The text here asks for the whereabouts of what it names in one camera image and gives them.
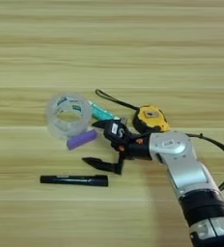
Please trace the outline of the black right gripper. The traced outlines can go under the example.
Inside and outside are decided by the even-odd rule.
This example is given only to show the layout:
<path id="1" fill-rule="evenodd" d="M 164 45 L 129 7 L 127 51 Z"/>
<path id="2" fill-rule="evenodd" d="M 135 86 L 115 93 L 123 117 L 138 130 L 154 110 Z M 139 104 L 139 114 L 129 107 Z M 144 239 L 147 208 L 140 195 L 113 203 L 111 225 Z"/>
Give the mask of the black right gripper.
<path id="1" fill-rule="evenodd" d="M 93 123 L 93 127 L 105 129 L 110 124 L 110 120 L 102 120 Z M 123 170 L 125 159 L 146 159 L 151 160 L 150 156 L 150 134 L 131 135 L 125 144 L 119 145 L 119 159 L 116 163 L 104 162 L 99 158 L 83 157 L 82 160 L 97 170 L 111 172 L 120 175 Z"/>

